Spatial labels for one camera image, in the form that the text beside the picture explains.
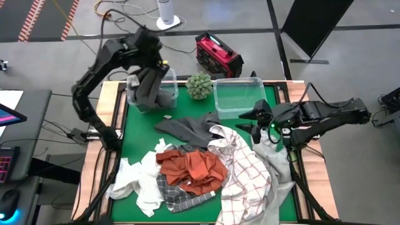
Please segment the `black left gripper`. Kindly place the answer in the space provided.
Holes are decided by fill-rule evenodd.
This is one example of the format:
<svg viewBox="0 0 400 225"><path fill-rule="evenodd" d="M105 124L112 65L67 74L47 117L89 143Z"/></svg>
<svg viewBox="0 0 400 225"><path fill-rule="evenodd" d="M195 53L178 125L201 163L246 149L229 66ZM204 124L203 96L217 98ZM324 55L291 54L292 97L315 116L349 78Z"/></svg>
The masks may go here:
<svg viewBox="0 0 400 225"><path fill-rule="evenodd" d="M169 64L162 59L160 50L163 47L158 33L149 29L140 28L137 30L137 48L139 50L140 71L153 69L159 71L164 77L169 71Z"/></svg>

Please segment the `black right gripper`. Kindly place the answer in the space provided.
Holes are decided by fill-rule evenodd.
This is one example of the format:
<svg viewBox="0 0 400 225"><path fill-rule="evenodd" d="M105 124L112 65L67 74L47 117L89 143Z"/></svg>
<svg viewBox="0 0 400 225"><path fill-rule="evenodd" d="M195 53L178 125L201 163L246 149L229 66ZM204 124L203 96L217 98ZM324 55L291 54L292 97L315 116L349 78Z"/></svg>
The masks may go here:
<svg viewBox="0 0 400 225"><path fill-rule="evenodd" d="M273 122L271 129L281 134L282 128L290 127L297 116L297 109L292 104L278 104L272 108ZM265 99L258 100L254 107L239 115L240 119L261 120L271 117L271 107ZM251 135L254 143L260 143L261 128L252 123L236 124L236 128Z"/></svg>

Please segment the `dark gray plain towel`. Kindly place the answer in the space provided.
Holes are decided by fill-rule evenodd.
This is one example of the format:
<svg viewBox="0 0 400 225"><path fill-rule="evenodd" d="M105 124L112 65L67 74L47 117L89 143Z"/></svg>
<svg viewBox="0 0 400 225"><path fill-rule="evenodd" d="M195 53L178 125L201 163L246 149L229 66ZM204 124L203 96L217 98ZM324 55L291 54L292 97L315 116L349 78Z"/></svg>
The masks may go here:
<svg viewBox="0 0 400 225"><path fill-rule="evenodd" d="M207 149L209 142L219 137L209 131L214 125L221 125L216 111L207 112L200 117L163 119L154 128L159 133L170 134L182 142Z"/></svg>
<svg viewBox="0 0 400 225"><path fill-rule="evenodd" d="M127 101L140 111L167 109L173 106L174 94L160 88L169 66L140 69L127 77Z"/></svg>

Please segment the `white red-grid towel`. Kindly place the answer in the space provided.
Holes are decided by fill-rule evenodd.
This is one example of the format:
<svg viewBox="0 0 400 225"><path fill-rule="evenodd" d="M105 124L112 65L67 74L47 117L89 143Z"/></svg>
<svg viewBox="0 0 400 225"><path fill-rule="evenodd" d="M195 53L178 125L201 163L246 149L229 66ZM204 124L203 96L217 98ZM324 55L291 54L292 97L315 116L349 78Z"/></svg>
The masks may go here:
<svg viewBox="0 0 400 225"><path fill-rule="evenodd" d="M271 175L247 142L233 129L214 125L209 132L220 136L207 150L228 169L221 191L221 212L216 225L240 225L264 211Z"/></svg>

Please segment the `orange towel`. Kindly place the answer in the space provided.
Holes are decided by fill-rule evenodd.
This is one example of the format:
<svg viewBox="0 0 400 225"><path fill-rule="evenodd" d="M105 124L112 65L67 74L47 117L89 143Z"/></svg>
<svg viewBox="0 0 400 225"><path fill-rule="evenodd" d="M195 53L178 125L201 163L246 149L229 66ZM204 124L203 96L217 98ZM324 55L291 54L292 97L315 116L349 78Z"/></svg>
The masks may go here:
<svg viewBox="0 0 400 225"><path fill-rule="evenodd" d="M185 166L189 174L179 186L197 196L219 189L228 175L228 169L221 160L208 151L187 153Z"/></svg>
<svg viewBox="0 0 400 225"><path fill-rule="evenodd" d="M185 180L199 180L201 173L195 171L195 163L199 163L199 159L198 150L185 154L178 150L156 154L156 162L161 165L160 173L166 176L169 185L177 185Z"/></svg>

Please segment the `dark gray white-grid towel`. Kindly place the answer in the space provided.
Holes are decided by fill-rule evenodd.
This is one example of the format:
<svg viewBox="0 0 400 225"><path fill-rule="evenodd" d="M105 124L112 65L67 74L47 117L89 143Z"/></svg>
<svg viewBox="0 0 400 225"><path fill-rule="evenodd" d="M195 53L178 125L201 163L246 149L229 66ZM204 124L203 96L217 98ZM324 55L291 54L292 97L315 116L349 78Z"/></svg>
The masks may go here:
<svg viewBox="0 0 400 225"><path fill-rule="evenodd" d="M197 148L187 151L182 146L170 146L164 152L170 150L178 150L183 154L191 153L196 150L200 151ZM192 192L186 192L179 186L182 181L180 181L177 185L169 185L167 183L166 176L161 174L160 172L156 181L158 189L160 190L164 198L164 202L166 203L167 208L170 210L171 213L180 213L182 211L188 210L208 201L216 195L215 191L208 192L200 196L197 196Z"/></svg>

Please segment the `white plain towel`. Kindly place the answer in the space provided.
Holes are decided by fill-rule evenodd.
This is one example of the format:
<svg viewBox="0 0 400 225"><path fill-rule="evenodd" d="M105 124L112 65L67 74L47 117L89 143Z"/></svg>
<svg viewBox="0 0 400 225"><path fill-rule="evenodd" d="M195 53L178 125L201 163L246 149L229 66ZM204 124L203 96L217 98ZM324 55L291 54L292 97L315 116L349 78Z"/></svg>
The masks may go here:
<svg viewBox="0 0 400 225"><path fill-rule="evenodd" d="M106 197L118 200L135 192L138 208L147 217L152 217L164 201L156 181L161 169L156 163L156 154L163 153L170 146L161 138L154 150L148 151L139 162L130 164L128 158L121 158L115 182L108 187Z"/></svg>

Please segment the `clear plastic bin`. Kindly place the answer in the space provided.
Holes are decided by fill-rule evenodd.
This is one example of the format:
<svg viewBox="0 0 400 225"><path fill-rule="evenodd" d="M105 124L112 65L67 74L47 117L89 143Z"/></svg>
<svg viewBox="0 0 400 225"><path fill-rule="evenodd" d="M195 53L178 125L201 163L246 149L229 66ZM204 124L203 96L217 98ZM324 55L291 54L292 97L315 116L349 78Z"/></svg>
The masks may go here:
<svg viewBox="0 0 400 225"><path fill-rule="evenodd" d="M162 83L161 83L160 88L163 89L163 90L165 90L165 91L172 92L172 93L174 94L173 102L172 102L172 107L167 108L167 109L175 108L175 107L176 107L176 104L177 104L177 98L178 98L178 96L179 96L179 90L178 90L178 84L177 84L177 79L176 79L175 70L169 69L169 72L165 75L165 77L164 77L163 80L162 80ZM140 113L147 113L147 112L149 112L149 111L147 111L147 112L142 112L142 111L140 111L138 108L137 108L137 110L138 110Z"/></svg>
<svg viewBox="0 0 400 225"><path fill-rule="evenodd" d="M237 119L258 100L266 100L263 81L258 77L217 79L213 88L215 108L221 120Z"/></svg>

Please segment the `green artificial potted plant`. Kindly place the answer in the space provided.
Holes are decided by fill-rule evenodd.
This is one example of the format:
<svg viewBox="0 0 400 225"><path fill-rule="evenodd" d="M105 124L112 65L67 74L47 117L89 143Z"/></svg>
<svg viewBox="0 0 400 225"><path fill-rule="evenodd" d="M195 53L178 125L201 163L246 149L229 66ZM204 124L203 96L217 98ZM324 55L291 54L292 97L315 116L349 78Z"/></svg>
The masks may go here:
<svg viewBox="0 0 400 225"><path fill-rule="evenodd" d="M213 92L213 82L209 74L198 72L187 79L187 93L194 100L206 99Z"/></svg>

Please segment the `red and black toolbox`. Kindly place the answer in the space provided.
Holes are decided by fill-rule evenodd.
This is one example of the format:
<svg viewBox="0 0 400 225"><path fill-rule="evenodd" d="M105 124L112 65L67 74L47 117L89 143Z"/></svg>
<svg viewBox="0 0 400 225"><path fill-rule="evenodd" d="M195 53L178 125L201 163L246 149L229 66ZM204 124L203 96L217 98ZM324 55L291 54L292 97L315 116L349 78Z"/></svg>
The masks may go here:
<svg viewBox="0 0 400 225"><path fill-rule="evenodd" d="M210 73L225 78L238 78L243 70L243 58L210 31L195 37L196 59Z"/></svg>

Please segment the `black orange-striped floor mat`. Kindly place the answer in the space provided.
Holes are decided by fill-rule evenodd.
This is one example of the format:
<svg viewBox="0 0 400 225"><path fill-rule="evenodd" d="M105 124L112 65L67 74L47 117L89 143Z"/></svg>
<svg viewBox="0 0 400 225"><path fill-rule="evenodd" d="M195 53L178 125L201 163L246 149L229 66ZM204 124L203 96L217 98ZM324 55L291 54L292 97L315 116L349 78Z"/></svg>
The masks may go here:
<svg viewBox="0 0 400 225"><path fill-rule="evenodd" d="M79 0L0 0L0 43L64 41Z"/></svg>

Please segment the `black power brick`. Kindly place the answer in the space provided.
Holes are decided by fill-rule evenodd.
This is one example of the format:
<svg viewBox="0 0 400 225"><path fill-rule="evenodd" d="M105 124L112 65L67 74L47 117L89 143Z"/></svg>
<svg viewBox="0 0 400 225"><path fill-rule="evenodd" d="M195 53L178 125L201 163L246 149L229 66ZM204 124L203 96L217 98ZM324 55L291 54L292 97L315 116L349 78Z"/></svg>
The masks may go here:
<svg viewBox="0 0 400 225"><path fill-rule="evenodd" d="M68 134L68 137L80 144L85 144L88 142L88 133L77 128L73 128Z"/></svg>

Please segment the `gray desk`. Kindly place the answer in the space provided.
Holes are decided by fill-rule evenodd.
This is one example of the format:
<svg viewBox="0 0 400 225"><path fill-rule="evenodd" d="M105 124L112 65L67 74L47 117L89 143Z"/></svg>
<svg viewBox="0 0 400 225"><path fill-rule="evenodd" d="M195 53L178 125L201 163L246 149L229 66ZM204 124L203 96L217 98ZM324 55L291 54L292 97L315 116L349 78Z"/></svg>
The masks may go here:
<svg viewBox="0 0 400 225"><path fill-rule="evenodd" d="M8 190L17 189L20 193L14 216L0 225L31 225L31 212L36 207L36 191L40 179L27 178L29 167L36 148L41 126L46 115L52 91L49 89L24 91L15 110L27 117L21 123L6 126L0 136L1 147L20 147L11 182L0 184L0 198Z"/></svg>

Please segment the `white paper sheet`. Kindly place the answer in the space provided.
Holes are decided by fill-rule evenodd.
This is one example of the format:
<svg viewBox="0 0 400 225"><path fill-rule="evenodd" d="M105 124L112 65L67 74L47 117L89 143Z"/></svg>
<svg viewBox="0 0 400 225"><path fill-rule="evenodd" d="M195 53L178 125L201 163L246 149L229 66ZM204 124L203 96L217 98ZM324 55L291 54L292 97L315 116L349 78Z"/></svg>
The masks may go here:
<svg viewBox="0 0 400 225"><path fill-rule="evenodd" d="M0 104L3 104L16 111L24 91L0 90ZM0 127L0 137L3 135L6 126Z"/></svg>

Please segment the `computer monitor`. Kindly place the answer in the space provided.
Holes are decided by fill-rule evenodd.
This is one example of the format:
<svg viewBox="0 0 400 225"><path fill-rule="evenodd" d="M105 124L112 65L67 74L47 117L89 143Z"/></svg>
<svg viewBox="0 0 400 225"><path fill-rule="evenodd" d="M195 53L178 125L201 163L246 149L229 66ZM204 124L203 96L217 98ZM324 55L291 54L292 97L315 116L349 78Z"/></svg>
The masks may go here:
<svg viewBox="0 0 400 225"><path fill-rule="evenodd" d="M0 104L0 127L23 123L27 117L3 104Z"/></svg>

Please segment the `backlit keyboard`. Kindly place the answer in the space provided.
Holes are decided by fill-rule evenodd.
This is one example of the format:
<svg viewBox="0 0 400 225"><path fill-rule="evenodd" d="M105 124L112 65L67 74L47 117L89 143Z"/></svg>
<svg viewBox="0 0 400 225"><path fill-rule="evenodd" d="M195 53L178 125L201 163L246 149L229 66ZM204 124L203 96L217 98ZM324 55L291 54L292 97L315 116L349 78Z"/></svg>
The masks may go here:
<svg viewBox="0 0 400 225"><path fill-rule="evenodd" d="M0 184L8 183L18 160L20 147L0 147Z"/></svg>

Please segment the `black computer mouse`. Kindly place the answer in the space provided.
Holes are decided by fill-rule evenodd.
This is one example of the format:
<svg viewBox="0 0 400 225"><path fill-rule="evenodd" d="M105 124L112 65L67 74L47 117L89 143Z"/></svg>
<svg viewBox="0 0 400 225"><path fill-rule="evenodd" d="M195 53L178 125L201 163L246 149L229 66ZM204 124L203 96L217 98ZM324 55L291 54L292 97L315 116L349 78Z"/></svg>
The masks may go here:
<svg viewBox="0 0 400 225"><path fill-rule="evenodd" d="M9 189L0 198L0 221L11 219L18 207L20 192L17 189Z"/></svg>

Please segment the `black frame strut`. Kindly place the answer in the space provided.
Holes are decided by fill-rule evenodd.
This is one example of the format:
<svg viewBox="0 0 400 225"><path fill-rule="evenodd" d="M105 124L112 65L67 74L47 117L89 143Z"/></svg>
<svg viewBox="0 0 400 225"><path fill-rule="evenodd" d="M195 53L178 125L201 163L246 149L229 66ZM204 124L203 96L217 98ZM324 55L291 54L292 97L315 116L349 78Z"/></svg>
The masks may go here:
<svg viewBox="0 0 400 225"><path fill-rule="evenodd" d="M314 213L316 213L321 221L337 221L337 218L329 215L326 210L318 203L317 199L313 196L311 191L308 188L308 185L305 181L301 179L301 176L298 174L294 167L294 163L298 161L298 154L292 150L287 151L287 160L289 161L289 167L291 170L292 180L297 184L300 188L301 192L304 194L304 198L306 201L306 208L308 213L308 221L316 221Z"/></svg>
<svg viewBox="0 0 400 225"><path fill-rule="evenodd" d="M99 205L101 205L101 202L103 200L103 196L106 193L108 187L111 185L111 183L115 180L116 174L118 172L119 168L119 160L121 157L121 150L116 151L116 155L114 158L114 165L112 167L112 170L107 177L107 179L100 185L99 191L95 195L94 199L91 201L89 206L83 211L83 213L74 219L74 222L88 222L91 214L94 212L95 209L98 208Z"/></svg>

